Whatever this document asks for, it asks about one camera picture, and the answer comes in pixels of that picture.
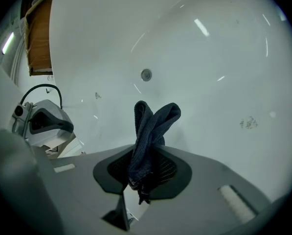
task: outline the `dark blue towel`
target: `dark blue towel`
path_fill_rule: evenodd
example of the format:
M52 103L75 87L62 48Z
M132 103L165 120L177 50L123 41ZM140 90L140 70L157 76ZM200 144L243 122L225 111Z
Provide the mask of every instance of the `dark blue towel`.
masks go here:
M170 103L153 114L146 102L139 101L134 111L137 139L127 174L131 188L138 190L141 204L144 199L147 200L147 195L153 187L150 146L165 145L163 135L180 118L180 108L177 104Z

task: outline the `bathtub overflow drain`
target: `bathtub overflow drain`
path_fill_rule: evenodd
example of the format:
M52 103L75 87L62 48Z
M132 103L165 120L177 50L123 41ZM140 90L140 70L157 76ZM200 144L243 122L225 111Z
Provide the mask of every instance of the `bathtub overflow drain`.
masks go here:
M152 77L151 71L149 69L144 69L141 72L141 79L145 82L149 81Z

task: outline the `towel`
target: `towel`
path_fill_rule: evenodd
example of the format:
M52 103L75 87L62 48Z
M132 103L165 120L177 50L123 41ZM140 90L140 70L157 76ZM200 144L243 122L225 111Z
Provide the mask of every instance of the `towel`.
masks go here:
M144 101L139 101L134 108L136 143L132 159L127 169L128 183L139 194L139 204L149 203L149 192L154 187L154 177L150 146L165 145L163 135L180 118L180 108L175 103L165 105L155 114Z

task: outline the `cardboard box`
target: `cardboard box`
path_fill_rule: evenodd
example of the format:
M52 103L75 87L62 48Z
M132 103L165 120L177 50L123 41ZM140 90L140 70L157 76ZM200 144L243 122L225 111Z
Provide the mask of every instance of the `cardboard box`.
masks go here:
M52 75L49 48L49 20L52 0L38 0L24 20L24 41L29 75Z

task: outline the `stain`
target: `stain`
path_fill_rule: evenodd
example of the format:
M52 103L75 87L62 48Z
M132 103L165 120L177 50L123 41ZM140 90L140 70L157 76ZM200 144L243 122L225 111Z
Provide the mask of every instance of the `stain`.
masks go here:
M240 127L242 129L245 128L245 129L248 129L248 130L258 126L257 121L252 116L249 116L249 117L247 117L245 119L242 119L240 121L239 125L240 125Z
M95 93L96 99L102 98L98 93Z

